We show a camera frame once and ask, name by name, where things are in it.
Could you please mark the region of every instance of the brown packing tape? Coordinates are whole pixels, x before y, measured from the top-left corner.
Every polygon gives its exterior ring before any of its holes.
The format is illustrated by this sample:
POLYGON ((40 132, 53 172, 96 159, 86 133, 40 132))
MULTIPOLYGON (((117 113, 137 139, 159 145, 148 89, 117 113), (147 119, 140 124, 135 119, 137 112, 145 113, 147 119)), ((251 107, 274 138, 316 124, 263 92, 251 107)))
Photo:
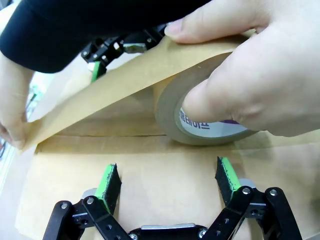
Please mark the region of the brown packing tape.
POLYGON ((100 124, 96 124, 97 122, 91 116, 94 116, 94 113, 99 113, 99 111, 103 112, 105 107, 109 109, 115 103, 119 104, 125 99, 135 98, 135 94, 146 91, 146 88, 152 85, 154 85, 153 91, 159 92, 157 89, 161 89, 161 86, 165 86, 168 82, 169 85, 164 88, 162 94, 158 94, 159 99, 156 99, 155 117, 160 129, 154 125, 153 119, 149 118, 147 125, 153 126, 151 134, 149 131, 143 131, 142 128, 137 130, 136 125, 133 124, 128 136, 161 135, 163 134, 161 130, 163 130, 164 133, 177 141, 196 145, 218 144, 248 136, 252 132, 246 131, 232 136, 232 139, 221 138, 217 140, 208 137, 206 139, 195 137, 185 131, 182 132, 183 135, 178 132, 177 128, 173 129, 175 127, 174 123, 179 126, 179 122, 171 114, 173 108, 176 107, 177 98, 181 100, 189 89, 203 81, 228 54, 246 39, 248 38, 239 35, 203 44, 176 44, 165 37, 157 47, 108 72, 98 81, 55 107, 43 118, 29 123, 26 126, 29 131, 24 150, 69 126, 69 135, 74 135, 78 129, 76 125, 81 125, 83 129, 86 126, 99 126, 91 133, 89 132, 88 136, 96 136, 96 134, 100 137, 126 136, 129 131, 120 133, 114 128, 107 128, 106 123, 105 127, 101 128, 104 124, 103 118, 100 118, 100 124))

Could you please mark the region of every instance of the screw hole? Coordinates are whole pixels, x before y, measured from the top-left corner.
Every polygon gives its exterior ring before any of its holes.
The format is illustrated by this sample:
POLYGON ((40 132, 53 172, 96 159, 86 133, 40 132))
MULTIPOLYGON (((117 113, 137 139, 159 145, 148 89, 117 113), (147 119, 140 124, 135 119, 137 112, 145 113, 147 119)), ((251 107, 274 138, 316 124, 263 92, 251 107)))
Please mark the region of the screw hole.
POLYGON ((257 215, 258 214, 258 210, 257 209, 253 209, 252 211, 251 211, 251 215, 257 215))

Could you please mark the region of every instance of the metal screw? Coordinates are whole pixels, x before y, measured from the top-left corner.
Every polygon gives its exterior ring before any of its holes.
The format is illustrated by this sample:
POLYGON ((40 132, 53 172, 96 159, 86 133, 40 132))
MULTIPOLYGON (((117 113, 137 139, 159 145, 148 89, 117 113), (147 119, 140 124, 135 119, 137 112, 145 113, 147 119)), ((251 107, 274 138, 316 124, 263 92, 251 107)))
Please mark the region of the metal screw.
POLYGON ((276 196, 278 194, 275 189, 271 189, 269 193, 271 196, 276 196))
POLYGON ((92 204, 94 202, 94 199, 92 197, 89 197, 89 199, 86 201, 87 204, 92 204))
POLYGON ((242 189, 242 193, 248 195, 250 193, 250 189, 245 187, 244 189, 242 189))
POLYGON ((64 204, 61 205, 62 209, 66 209, 67 207, 68 207, 68 203, 64 203, 64 204))
POLYGON ((134 233, 131 233, 129 236, 132 240, 138 240, 138 236, 134 233))
POLYGON ((206 228, 202 228, 202 229, 199 231, 199 233, 198 233, 198 237, 199 237, 200 239, 202 239, 203 236, 206 234, 207 230, 208 230, 208 229, 206 229, 206 228))

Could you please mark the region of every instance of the fingernail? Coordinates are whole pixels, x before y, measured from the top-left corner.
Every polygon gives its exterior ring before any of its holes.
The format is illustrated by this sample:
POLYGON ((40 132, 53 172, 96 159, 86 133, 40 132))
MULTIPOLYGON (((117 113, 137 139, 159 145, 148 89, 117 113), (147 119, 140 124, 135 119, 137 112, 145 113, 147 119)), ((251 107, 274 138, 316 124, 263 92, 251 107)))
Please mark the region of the fingernail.
POLYGON ((182 23, 183 20, 179 19, 177 21, 174 21, 170 23, 165 29, 164 29, 164 34, 167 35, 168 37, 175 37, 177 36, 181 30, 182 30, 182 23))
POLYGON ((14 142, 12 143, 12 145, 13 145, 14 147, 16 147, 17 149, 22 149, 22 148, 24 147, 24 145, 25 145, 25 141, 24 141, 24 140, 14 141, 14 142))

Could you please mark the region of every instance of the green gripper pad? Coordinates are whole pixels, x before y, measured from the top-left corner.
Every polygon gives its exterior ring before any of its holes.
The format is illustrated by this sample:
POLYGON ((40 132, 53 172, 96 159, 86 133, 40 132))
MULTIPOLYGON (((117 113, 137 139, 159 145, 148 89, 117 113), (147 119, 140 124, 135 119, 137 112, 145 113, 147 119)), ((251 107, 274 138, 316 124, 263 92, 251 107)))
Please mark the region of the green gripper pad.
POLYGON ((121 184, 117 164, 110 164, 105 168, 103 177, 94 194, 98 199, 103 201, 107 211, 112 215, 116 209, 121 184))
POLYGON ((217 158, 215 179, 224 204, 227 206, 233 193, 241 187, 237 174, 227 157, 217 158))

